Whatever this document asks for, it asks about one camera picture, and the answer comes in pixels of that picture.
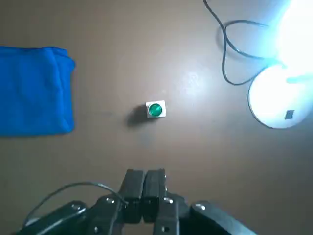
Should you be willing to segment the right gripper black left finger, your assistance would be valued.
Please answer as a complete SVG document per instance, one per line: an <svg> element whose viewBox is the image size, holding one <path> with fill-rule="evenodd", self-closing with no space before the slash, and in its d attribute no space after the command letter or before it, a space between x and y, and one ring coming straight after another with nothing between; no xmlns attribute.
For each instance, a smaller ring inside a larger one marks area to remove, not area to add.
<svg viewBox="0 0 313 235"><path fill-rule="evenodd" d="M77 182L65 185L46 196L26 217L18 235L119 235L124 223L141 220L140 203L145 173L127 170L119 191L96 182ZM35 212L58 193L76 186L93 186L109 191L88 207L82 201L71 201L35 219Z"/></svg>

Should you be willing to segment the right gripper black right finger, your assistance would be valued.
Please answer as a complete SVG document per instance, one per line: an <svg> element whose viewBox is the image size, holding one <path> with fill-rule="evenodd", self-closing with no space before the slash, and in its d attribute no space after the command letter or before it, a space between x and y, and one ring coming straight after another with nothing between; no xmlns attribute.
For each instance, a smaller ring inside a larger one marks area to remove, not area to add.
<svg viewBox="0 0 313 235"><path fill-rule="evenodd" d="M208 201L188 205L170 193L164 169L149 170L143 187L143 220L154 235L254 235L254 231Z"/></svg>

